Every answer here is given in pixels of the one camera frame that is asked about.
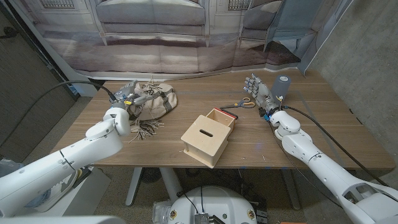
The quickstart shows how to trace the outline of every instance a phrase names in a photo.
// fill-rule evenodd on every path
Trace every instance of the wooden table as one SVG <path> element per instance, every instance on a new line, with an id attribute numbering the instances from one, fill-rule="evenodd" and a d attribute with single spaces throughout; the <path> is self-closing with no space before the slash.
<path id="1" fill-rule="evenodd" d="M 393 169 L 395 163 L 389 154 L 371 136 L 368 130 L 349 112 L 349 108 L 316 71 L 308 71 L 303 77 L 298 70 L 283 72 L 254 72 L 264 83 L 271 86 L 280 74 L 292 79 L 284 104 L 308 113 L 330 132 L 357 160 L 369 169 Z M 186 155 L 183 142 L 184 132 L 200 115 L 206 115 L 212 108 L 230 105 L 245 96 L 244 79 L 251 72 L 225 73 L 210 77 L 167 81 L 177 94 L 178 105 L 161 120 L 164 128 L 156 131 L 154 137 L 140 141 L 129 141 L 132 133 L 123 138 L 124 148 L 114 156 L 96 162 L 98 166 L 136 167 L 205 167 Z M 106 82 L 111 91 L 120 89 L 126 82 Z M 53 151 L 59 150 L 85 137 L 92 125 L 102 120 L 109 108 L 109 96 L 100 90 L 76 119 Z M 228 145 L 215 168 L 261 168 L 292 169 L 292 164 L 276 144 L 269 125 L 259 117 L 258 107 L 253 109 L 231 108 L 239 116 L 235 129 L 228 138 Z M 302 129 L 311 135 L 315 145 L 346 169 L 358 166 L 329 140 L 309 119 L 287 110 L 298 119 Z M 307 168 L 293 158 L 299 168 Z"/>

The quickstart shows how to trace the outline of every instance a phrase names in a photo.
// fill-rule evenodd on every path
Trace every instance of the printed backdrop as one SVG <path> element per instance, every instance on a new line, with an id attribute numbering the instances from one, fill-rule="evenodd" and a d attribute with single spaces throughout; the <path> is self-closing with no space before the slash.
<path id="1" fill-rule="evenodd" d="M 306 68 L 347 0 L 14 0 L 78 73 L 182 78 Z"/>

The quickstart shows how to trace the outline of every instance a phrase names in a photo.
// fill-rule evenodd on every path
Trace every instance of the tassel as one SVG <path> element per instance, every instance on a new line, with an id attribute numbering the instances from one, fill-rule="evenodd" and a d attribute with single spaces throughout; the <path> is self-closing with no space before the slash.
<path id="1" fill-rule="evenodd" d="M 153 135 L 156 134 L 155 130 L 158 128 L 163 128 L 164 123 L 161 123 L 161 121 L 152 119 L 148 121 L 140 121 L 139 119 L 136 119 L 135 121 L 131 122 L 131 132 L 132 133 L 137 133 L 136 137 L 134 137 L 129 143 L 131 143 L 133 140 L 136 138 L 143 140 L 145 139 L 146 136 L 152 137 Z"/>

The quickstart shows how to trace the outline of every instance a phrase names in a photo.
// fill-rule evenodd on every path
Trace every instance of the red marking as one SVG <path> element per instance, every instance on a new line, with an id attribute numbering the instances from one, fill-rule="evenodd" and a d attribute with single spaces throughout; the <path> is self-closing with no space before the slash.
<path id="1" fill-rule="evenodd" d="M 223 114 L 225 114 L 225 115 L 228 115 L 228 116 L 230 116 L 230 117 L 236 119 L 235 116 L 233 116 L 233 115 L 231 115 L 231 114 L 229 114 L 229 113 L 227 113 L 227 112 L 225 112 L 225 111 L 222 111 L 222 110 L 220 110 L 220 109 L 218 109 L 218 108 L 214 108 L 214 109 L 218 110 L 219 112 L 221 112 L 221 113 L 223 113 Z"/>

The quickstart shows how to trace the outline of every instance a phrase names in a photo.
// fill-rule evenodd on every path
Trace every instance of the gray cup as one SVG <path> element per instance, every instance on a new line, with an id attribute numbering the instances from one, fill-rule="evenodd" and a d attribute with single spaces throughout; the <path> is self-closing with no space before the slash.
<path id="1" fill-rule="evenodd" d="M 285 100 L 285 96 L 291 82 L 292 80 L 287 75 L 279 75 L 276 77 L 275 82 L 272 85 L 271 93 L 275 103 L 278 105 L 280 105 L 278 97 L 283 96 L 283 99 Z"/>

